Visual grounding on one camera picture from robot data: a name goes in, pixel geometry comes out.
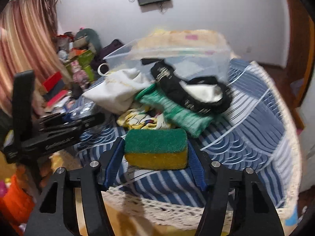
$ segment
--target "yellow cloth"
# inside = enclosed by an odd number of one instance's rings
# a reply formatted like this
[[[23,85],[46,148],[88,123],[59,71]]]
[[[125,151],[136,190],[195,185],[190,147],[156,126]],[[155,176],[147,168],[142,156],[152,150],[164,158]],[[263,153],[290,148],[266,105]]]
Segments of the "yellow cloth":
[[[173,126],[170,123],[164,121],[163,114],[158,115],[157,117],[151,117],[148,115],[148,111],[151,108],[147,105],[141,105],[134,102],[131,108],[119,116],[117,119],[117,124],[125,128],[131,129],[170,129]]]

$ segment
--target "green towel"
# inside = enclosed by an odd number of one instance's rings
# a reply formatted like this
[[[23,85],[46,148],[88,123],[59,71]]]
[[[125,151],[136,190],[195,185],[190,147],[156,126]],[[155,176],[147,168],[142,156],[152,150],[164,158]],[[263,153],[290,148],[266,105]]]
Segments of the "green towel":
[[[183,128],[193,138],[197,138],[214,119],[212,116],[202,116],[176,104],[167,98],[155,83],[141,91],[135,100],[163,111],[167,122]]]

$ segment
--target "wall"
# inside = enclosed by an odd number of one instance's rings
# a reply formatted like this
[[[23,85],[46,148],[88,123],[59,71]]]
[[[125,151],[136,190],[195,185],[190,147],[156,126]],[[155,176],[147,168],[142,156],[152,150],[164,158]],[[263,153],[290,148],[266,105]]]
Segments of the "wall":
[[[234,51],[246,60],[286,65],[289,15],[286,0],[172,0],[162,14],[157,5],[138,6],[128,0],[60,0],[63,31],[93,28],[102,44],[124,43],[157,28],[211,29],[223,33]]]
[[[305,122],[306,127],[300,134],[301,151],[304,156],[304,172],[300,191],[309,189],[315,185],[315,71],[300,107],[299,114]]]

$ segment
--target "pink curtain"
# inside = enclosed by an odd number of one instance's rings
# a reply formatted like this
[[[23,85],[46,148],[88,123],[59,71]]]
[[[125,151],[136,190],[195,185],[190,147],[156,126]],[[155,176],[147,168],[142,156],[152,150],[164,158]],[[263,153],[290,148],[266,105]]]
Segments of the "pink curtain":
[[[0,108],[6,113],[11,111],[17,72],[34,70],[37,101],[42,100],[38,92],[41,84],[57,71],[62,73],[65,83],[71,81],[51,41],[56,34],[53,12],[56,8],[52,0],[13,0],[0,14]]]

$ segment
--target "sponge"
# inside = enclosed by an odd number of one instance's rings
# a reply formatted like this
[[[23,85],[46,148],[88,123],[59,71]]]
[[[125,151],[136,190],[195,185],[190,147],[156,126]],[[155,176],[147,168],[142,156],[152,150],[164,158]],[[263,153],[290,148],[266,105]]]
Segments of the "sponge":
[[[125,158],[130,165],[153,170],[187,166],[187,134],[183,129],[128,131]]]

